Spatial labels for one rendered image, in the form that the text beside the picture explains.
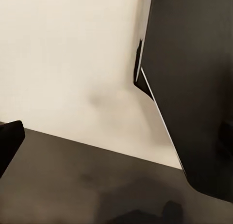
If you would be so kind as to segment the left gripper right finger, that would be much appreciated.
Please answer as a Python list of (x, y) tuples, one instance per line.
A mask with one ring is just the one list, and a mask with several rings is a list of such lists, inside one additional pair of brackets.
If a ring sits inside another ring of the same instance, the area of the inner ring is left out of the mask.
[(233, 122), (222, 120), (217, 136), (233, 159)]

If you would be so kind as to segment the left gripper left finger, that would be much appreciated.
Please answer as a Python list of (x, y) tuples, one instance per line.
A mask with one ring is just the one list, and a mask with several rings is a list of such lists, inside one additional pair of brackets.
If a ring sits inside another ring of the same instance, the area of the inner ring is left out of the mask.
[(0, 178), (25, 139), (21, 120), (0, 125)]

